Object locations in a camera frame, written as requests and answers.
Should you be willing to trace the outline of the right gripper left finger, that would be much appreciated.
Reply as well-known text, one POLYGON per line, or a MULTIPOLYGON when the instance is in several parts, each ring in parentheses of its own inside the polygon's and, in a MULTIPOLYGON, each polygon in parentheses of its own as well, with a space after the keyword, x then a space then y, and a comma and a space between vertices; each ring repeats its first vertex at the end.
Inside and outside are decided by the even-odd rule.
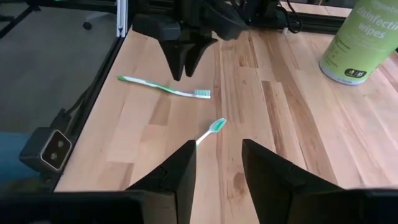
POLYGON ((163 163, 128 187, 137 196, 135 223, 189 224, 197 169, 196 141, 189 140, 163 163))

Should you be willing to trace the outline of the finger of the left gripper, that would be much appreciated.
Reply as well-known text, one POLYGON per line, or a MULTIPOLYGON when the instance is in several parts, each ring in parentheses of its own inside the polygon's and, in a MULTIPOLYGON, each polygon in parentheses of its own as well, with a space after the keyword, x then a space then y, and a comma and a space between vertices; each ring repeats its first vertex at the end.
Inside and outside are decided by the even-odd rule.
POLYGON ((192 44, 177 40, 162 41, 160 46, 163 50, 167 63, 174 80, 180 81, 182 72, 187 61, 187 55, 192 44))
POLYGON ((188 77, 192 77, 205 50, 218 40, 210 36, 198 35, 193 39, 193 47, 188 51, 185 61, 185 71, 188 77))

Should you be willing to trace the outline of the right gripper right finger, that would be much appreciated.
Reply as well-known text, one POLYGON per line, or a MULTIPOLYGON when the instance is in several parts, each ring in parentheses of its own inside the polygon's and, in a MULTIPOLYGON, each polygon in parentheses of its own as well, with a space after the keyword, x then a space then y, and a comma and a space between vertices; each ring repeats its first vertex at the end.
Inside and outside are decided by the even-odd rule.
POLYGON ((243 139, 246 182, 260 223, 368 223, 366 194, 345 190, 243 139))

